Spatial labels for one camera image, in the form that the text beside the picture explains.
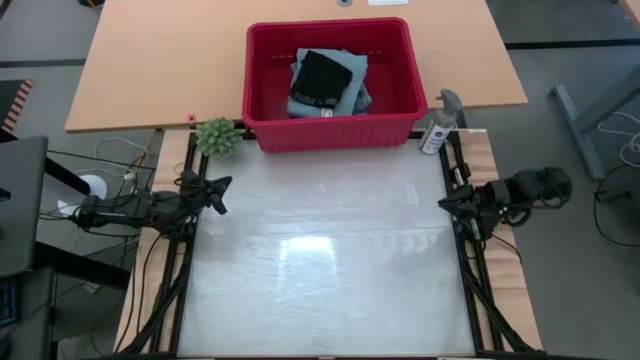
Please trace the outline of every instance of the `spray bottle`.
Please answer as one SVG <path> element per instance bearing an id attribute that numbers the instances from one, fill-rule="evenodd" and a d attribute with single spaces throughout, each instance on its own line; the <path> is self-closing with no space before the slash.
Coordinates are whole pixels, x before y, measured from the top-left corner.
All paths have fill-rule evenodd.
<path id="1" fill-rule="evenodd" d="M 462 102 L 453 91 L 444 89 L 437 99 L 442 100 L 444 108 L 429 112 L 429 128 L 420 140 L 420 150 L 429 155 L 440 150 L 451 130 L 456 127 L 458 117 L 462 115 Z"/>

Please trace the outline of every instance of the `red plastic bin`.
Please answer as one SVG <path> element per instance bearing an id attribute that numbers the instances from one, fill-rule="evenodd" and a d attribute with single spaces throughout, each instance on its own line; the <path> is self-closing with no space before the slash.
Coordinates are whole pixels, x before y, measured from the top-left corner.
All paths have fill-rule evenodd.
<path id="1" fill-rule="evenodd" d="M 369 115 L 291 119 L 300 48 L 368 56 Z M 247 34 L 243 120 L 266 152 L 401 145 L 428 111 L 409 27 L 399 18 L 255 24 Z"/>

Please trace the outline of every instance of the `green succulent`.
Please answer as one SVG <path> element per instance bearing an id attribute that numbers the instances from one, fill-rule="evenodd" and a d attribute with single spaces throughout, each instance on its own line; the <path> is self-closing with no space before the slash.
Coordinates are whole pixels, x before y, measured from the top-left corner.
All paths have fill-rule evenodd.
<path id="1" fill-rule="evenodd" d="M 235 123 L 223 117 L 209 120 L 197 126 L 196 146 L 205 156 L 228 159 L 233 155 L 238 141 L 242 140 L 243 129 L 236 129 Z"/>

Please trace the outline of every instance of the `black aluminum frame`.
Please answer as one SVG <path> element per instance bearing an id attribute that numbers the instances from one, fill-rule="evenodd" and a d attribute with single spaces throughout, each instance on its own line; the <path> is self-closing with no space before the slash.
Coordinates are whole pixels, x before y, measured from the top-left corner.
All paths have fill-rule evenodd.
<path id="1" fill-rule="evenodd" d="M 462 119 L 462 123 L 459 124 L 460 127 L 466 128 L 466 122 Z M 244 128 L 244 125 L 241 123 L 236 124 L 237 128 Z M 419 139 L 424 133 L 423 132 L 411 132 L 409 135 L 410 139 Z M 255 135 L 247 130 L 244 134 L 245 140 L 255 140 Z M 456 179 L 452 178 L 450 175 L 450 170 L 457 167 L 462 166 L 464 163 L 464 156 L 462 154 L 462 148 L 460 143 L 460 138 L 457 132 L 452 132 L 448 138 L 449 145 L 453 150 L 453 155 L 455 159 L 455 166 L 452 167 L 449 161 L 449 146 L 443 146 L 440 149 L 440 164 L 442 167 L 443 178 L 445 182 L 445 189 L 447 194 L 451 194 L 456 186 L 461 186 L 466 184 L 466 179 L 463 183 L 457 183 Z M 185 158 L 185 169 L 191 169 L 193 167 L 193 160 L 195 158 L 195 135 L 192 133 L 189 137 L 189 145 Z M 206 175 L 206 169 L 208 164 L 208 158 L 205 156 L 201 157 L 200 166 L 198 169 L 198 176 L 203 178 Z M 506 352 L 504 351 L 504 346 L 502 343 L 502 334 L 499 329 L 499 325 L 497 324 L 499 321 L 495 319 L 501 318 L 503 323 L 506 323 L 506 320 L 500 314 L 500 311 L 495 308 L 493 302 L 493 294 L 491 290 L 491 284 L 489 282 L 489 275 L 486 265 L 486 259 L 484 257 L 484 253 L 480 247 L 478 242 L 472 242 L 472 250 L 474 252 L 473 256 L 476 259 L 476 268 L 478 271 L 478 275 L 480 277 L 479 282 L 474 283 L 473 285 L 469 284 L 469 281 L 465 281 L 465 278 L 468 278 L 468 274 L 471 272 L 471 267 L 469 264 L 469 257 L 467 255 L 466 249 L 466 239 L 462 238 L 460 235 L 462 233 L 461 224 L 458 223 L 455 218 L 452 217 L 452 225 L 454 231 L 454 237 L 456 242 L 456 251 L 458 254 L 458 260 L 460 264 L 460 271 L 462 278 L 460 279 L 463 283 L 464 296 L 465 301 L 467 303 L 467 311 L 469 314 L 469 325 L 471 328 L 471 335 L 474 345 L 474 351 L 476 353 L 476 358 L 487 358 L 487 359 L 501 359 L 501 360 L 595 360 L 595 359 L 587 359 L 581 357 L 567 357 L 567 356 L 556 356 L 556 355 L 548 355 L 542 351 L 536 352 Z M 196 219 L 194 224 L 194 229 L 197 228 Z M 191 239 L 189 239 L 186 243 L 186 248 L 183 257 L 183 266 L 187 267 L 187 278 L 186 284 L 188 284 L 188 275 L 191 270 L 191 261 L 193 258 L 193 248 L 195 243 L 195 231 Z M 177 241 L 174 243 L 173 241 L 170 243 L 170 250 L 173 251 L 167 252 L 166 259 L 166 267 L 163 274 L 162 283 L 160 285 L 160 291 L 164 296 L 166 296 L 169 288 L 171 287 L 171 275 L 173 273 L 173 268 L 175 266 L 176 256 L 177 256 Z M 478 291 L 483 291 L 484 296 L 481 299 L 481 303 L 483 303 L 484 307 L 492 307 L 492 309 L 487 308 L 487 317 L 489 319 L 489 326 L 491 331 L 491 338 L 493 341 L 493 349 L 486 349 L 484 346 L 484 339 L 482 337 L 482 332 L 480 329 L 480 320 L 478 317 L 478 309 L 476 306 L 476 296 L 478 296 Z M 98 359 L 112 359 L 112 360 L 167 360 L 167 359 L 175 359 L 177 357 L 177 349 L 178 343 L 180 341 L 180 330 L 182 327 L 182 320 L 184 315 L 184 306 L 186 300 L 187 293 L 187 285 L 184 285 L 180 290 L 177 298 L 176 298 L 176 309 L 173 318 L 173 326 L 171 330 L 171 338 L 169 344 L 169 351 L 158 352 L 159 342 L 160 342 L 160 334 L 162 333 L 162 324 L 164 321 L 160 322 L 159 326 L 155 328 L 153 333 L 150 336 L 150 353 L 148 354 L 113 354 L 107 355 L 105 357 L 101 357 Z M 211 357 L 211 359 L 217 360 L 237 360 L 238 357 Z M 312 356 L 300 356 L 300 357 L 287 357 L 288 360 L 292 359 L 318 359 L 324 357 L 312 357 Z M 385 360 L 406 360 L 408 357 L 375 357 L 376 359 L 385 359 Z M 410 357 L 411 359 L 420 359 L 420 360 L 438 360 L 440 357 L 426 356 L 426 357 Z M 345 359 L 345 360 L 370 360 L 370 357 L 332 357 L 332 359 Z"/>

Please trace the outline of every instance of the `black and orange striped object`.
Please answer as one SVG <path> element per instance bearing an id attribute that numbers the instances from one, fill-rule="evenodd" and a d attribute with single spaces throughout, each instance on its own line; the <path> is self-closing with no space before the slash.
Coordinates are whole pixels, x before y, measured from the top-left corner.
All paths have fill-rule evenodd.
<path id="1" fill-rule="evenodd" d="M 4 117 L 2 130 L 13 133 L 32 88 L 32 80 L 0 81 L 0 118 Z"/>

